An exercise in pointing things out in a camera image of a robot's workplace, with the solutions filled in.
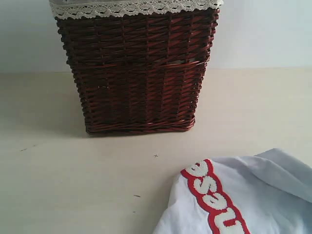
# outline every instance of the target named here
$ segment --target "table surface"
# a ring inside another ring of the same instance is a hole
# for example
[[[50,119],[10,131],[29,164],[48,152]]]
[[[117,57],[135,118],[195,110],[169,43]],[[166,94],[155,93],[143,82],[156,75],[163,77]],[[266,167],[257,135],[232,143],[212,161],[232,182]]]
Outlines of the table surface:
[[[312,166],[311,78],[208,70],[189,132],[90,137],[71,74],[0,75],[0,233],[150,234],[198,160],[281,148]]]

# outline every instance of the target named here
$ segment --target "white lace trim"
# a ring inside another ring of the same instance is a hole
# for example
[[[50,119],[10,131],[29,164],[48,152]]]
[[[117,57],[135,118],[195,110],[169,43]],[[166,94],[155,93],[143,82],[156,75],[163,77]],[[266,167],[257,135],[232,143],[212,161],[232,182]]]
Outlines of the white lace trim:
[[[109,2],[87,2],[79,4],[55,4],[50,2],[53,16],[59,19],[80,19],[82,17],[123,17],[124,15],[150,15],[152,13],[178,13],[182,10],[193,11],[217,9],[223,0],[126,0]]]

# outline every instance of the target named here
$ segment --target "wicker basket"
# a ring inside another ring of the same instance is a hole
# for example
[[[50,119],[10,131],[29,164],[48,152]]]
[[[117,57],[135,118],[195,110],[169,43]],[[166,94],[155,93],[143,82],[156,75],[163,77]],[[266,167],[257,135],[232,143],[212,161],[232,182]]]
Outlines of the wicker basket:
[[[218,13],[57,18],[86,131],[189,130]]]

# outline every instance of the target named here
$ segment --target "white letter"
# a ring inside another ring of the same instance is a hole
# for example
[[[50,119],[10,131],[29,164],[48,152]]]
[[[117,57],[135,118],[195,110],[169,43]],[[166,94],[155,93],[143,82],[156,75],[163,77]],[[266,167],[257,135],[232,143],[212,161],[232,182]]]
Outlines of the white letter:
[[[216,192],[216,182],[210,176],[205,176],[203,182],[200,179],[194,180],[194,188],[200,194],[206,194],[209,190],[213,193]]]
[[[195,177],[203,177],[208,173],[208,166],[205,161],[200,161],[185,169],[186,172]]]
[[[224,196],[222,196],[219,193],[213,194],[216,198],[210,195],[204,195],[203,201],[210,206],[211,208],[215,210],[223,210],[228,206],[228,203],[226,202]]]
[[[220,234],[244,234],[242,224],[236,220],[235,224],[229,227],[224,225],[225,221],[235,219],[236,215],[231,208],[227,208],[225,213],[221,213],[214,218],[215,225],[219,228]]]

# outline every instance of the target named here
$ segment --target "white wall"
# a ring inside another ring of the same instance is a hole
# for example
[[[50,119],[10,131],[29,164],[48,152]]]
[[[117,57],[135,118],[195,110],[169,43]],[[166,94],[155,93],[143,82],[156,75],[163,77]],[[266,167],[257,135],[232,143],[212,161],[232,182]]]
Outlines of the white wall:
[[[311,0],[224,0],[212,68],[312,65]],[[0,72],[69,71],[48,0],[0,0]]]

